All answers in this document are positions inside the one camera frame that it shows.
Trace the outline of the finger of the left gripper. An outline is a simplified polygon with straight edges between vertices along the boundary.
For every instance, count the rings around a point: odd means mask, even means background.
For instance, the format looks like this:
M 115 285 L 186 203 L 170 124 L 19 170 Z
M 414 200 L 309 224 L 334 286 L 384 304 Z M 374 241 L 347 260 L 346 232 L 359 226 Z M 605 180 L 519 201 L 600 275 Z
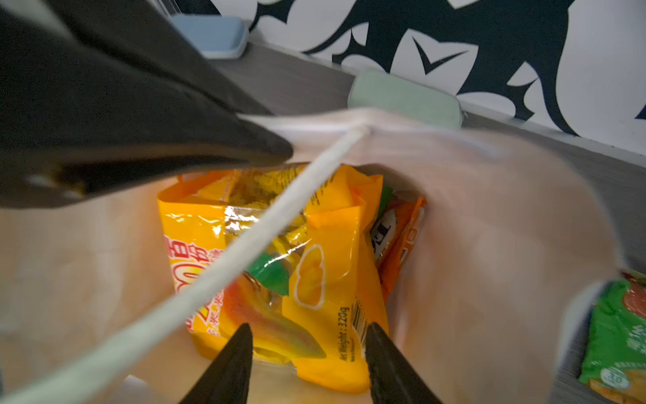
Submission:
M 1 205 L 57 208 L 173 175 L 268 167 L 267 109 L 147 1 L 1 4 Z

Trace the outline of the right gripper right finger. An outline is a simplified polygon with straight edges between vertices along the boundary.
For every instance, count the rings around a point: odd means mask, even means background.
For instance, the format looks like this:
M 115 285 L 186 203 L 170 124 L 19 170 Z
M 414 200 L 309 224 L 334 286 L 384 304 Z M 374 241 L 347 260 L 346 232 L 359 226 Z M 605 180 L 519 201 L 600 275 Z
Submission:
M 368 326 L 365 343 L 374 404 L 442 403 L 378 323 Z

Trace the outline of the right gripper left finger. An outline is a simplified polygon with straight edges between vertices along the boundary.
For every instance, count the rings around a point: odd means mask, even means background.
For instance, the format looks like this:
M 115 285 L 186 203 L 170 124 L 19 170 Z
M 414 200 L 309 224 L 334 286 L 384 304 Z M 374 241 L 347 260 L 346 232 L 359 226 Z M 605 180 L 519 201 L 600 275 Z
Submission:
M 245 404 L 251 380 L 252 349 L 252 330 L 244 323 L 179 403 Z

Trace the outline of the green snack packet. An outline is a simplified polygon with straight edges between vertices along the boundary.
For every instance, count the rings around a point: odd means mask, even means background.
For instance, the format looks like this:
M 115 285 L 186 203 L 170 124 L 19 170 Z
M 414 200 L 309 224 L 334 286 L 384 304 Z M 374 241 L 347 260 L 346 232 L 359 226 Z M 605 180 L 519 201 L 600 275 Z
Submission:
M 645 402 L 645 275 L 624 271 L 597 297 L 579 382 L 615 403 Z

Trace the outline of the orange snack packet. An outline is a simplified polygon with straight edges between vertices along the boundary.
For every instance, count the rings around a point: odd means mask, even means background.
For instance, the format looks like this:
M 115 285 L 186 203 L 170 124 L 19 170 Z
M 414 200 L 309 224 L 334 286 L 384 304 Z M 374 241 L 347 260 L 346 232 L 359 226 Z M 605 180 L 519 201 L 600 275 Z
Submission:
M 393 197 L 370 231 L 382 296 L 388 301 L 421 234 L 427 201 Z

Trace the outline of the cartoon animal paper bag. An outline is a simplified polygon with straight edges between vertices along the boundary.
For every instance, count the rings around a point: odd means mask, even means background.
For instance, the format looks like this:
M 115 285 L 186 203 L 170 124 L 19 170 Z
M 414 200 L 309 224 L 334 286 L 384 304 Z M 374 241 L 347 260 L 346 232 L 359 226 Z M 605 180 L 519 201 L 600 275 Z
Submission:
M 268 117 L 293 161 L 368 130 L 344 163 L 431 204 L 390 299 L 390 335 L 446 403 L 545 403 L 590 303 L 623 264 L 607 212 L 553 153 L 376 109 Z M 156 196 L 171 178 L 1 212 L 4 403 L 176 403 L 209 366 L 172 294 Z

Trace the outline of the yellow snack packet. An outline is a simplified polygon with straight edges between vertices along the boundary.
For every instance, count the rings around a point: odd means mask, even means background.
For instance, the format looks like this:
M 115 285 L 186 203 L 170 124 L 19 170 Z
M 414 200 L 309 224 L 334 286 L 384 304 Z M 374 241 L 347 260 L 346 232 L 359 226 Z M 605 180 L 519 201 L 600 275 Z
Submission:
M 210 172 L 157 197 L 174 289 L 186 291 L 301 174 L 299 165 Z M 252 330 L 255 360 L 294 367 L 338 392 L 369 389 L 368 326 L 388 323 L 370 230 L 384 179 L 344 165 L 231 284 L 213 291 L 186 326 L 202 356 L 237 328 Z

